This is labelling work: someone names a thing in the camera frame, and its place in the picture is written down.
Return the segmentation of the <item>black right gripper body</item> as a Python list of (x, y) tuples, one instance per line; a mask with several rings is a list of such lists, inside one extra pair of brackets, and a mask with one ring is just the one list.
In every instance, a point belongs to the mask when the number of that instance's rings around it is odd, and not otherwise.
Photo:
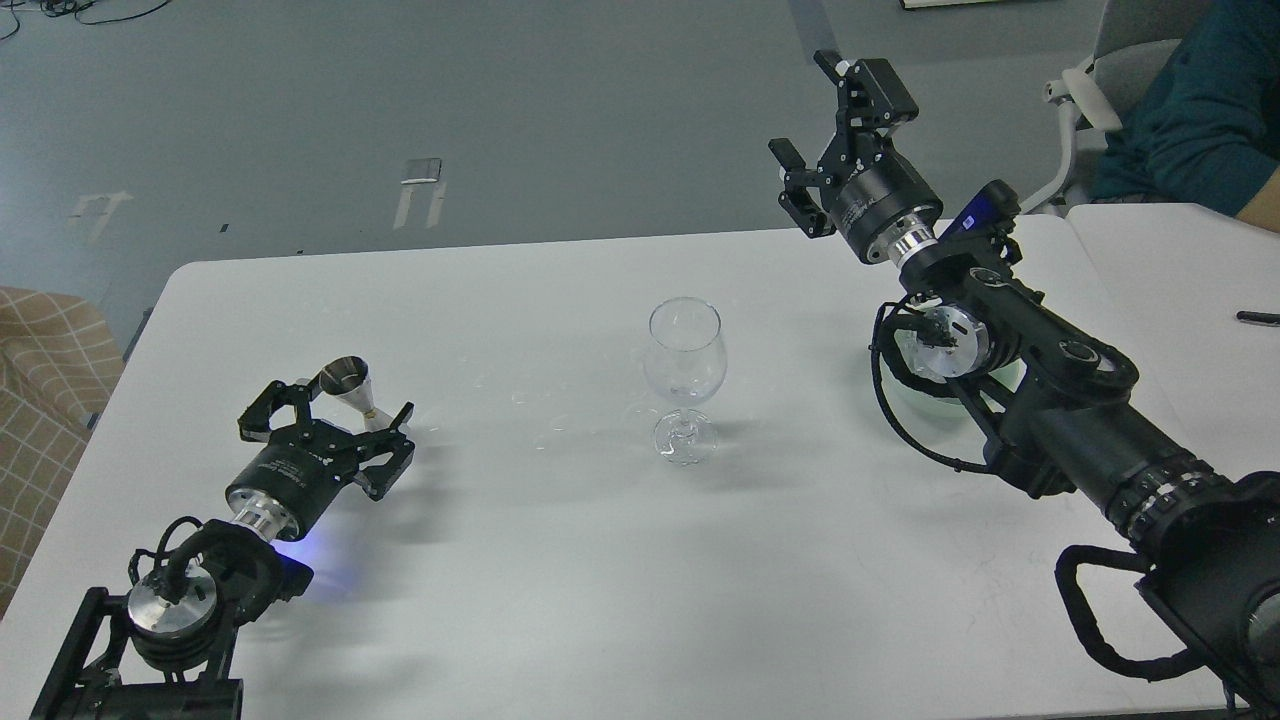
[(911, 224), (931, 228), (943, 204), (892, 140), (874, 129), (836, 132), (819, 160), (815, 234), (838, 233), (860, 263), (890, 259), (890, 245)]

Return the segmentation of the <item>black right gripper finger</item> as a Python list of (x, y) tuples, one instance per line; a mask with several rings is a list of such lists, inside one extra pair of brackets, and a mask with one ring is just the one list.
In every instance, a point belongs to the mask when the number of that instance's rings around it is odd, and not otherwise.
[(849, 60), (835, 50), (817, 50), (814, 61), (836, 86), (841, 135), (887, 136), (919, 117), (918, 104), (888, 60)]
[(768, 149), (780, 164), (780, 177), (783, 186), (778, 196), (780, 206), (806, 237), (818, 238), (833, 234), (836, 232), (835, 223), (810, 192), (810, 188), (824, 188), (827, 177), (820, 170), (806, 167), (806, 161), (790, 138), (772, 138), (768, 142)]

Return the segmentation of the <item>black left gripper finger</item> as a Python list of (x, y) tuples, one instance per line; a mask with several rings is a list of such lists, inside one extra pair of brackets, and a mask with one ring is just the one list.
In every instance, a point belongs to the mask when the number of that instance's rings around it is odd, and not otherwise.
[(274, 415), (284, 407), (291, 407), (294, 420), (291, 427), (300, 432), (312, 430), (315, 420), (311, 402), (320, 395), (320, 380), (301, 380), (287, 384), (283, 380), (270, 382), (257, 398), (246, 407), (238, 419), (239, 438), (246, 442), (268, 443), (276, 430)]
[(403, 425), (413, 411), (415, 404), (406, 402), (394, 416), (378, 407), (365, 413), (365, 432), (357, 437), (355, 483), (372, 501), (383, 500), (412, 462), (416, 445)]

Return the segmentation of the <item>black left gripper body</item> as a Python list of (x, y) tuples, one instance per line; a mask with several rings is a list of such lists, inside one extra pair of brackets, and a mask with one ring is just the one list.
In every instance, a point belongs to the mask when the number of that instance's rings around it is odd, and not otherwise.
[(284, 427), (227, 487), (238, 523), (266, 542), (303, 539), (370, 459), (371, 441), (333, 424)]

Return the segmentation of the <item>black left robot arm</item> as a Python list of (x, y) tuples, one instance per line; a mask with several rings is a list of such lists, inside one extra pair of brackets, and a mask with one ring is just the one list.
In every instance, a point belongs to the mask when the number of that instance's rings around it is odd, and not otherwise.
[(269, 383), (238, 420), (261, 448), (227, 487), (230, 518), (180, 518), (193, 533), (136, 550), (128, 592), (86, 591), (31, 717), (241, 717), (241, 628), (314, 579), (276, 542), (303, 539), (346, 487), (384, 498), (412, 462), (412, 415), (380, 410), (362, 372)]

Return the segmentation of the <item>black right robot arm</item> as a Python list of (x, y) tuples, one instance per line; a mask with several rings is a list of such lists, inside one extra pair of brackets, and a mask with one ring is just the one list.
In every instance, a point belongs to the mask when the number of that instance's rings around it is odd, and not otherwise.
[[(884, 59), (817, 50), (837, 94), (815, 167), (787, 138), (781, 208), (806, 236), (841, 234), (865, 264), (892, 263), (902, 297), (882, 304), (869, 346), (879, 409), (920, 455), (997, 477), (1032, 498), (1082, 492), (1128, 551), (1074, 544), (1055, 580), (1083, 650), (1121, 676), (1164, 682), (1206, 667), (1229, 702), (1277, 716), (1277, 473), (1229, 480), (1130, 404), (1135, 364), (1044, 306), (1014, 274), (1019, 201), (984, 186), (942, 231), (943, 205), (892, 135), (919, 109)], [(1121, 656), (1076, 579), (1094, 565), (1137, 591), (1183, 642)]]

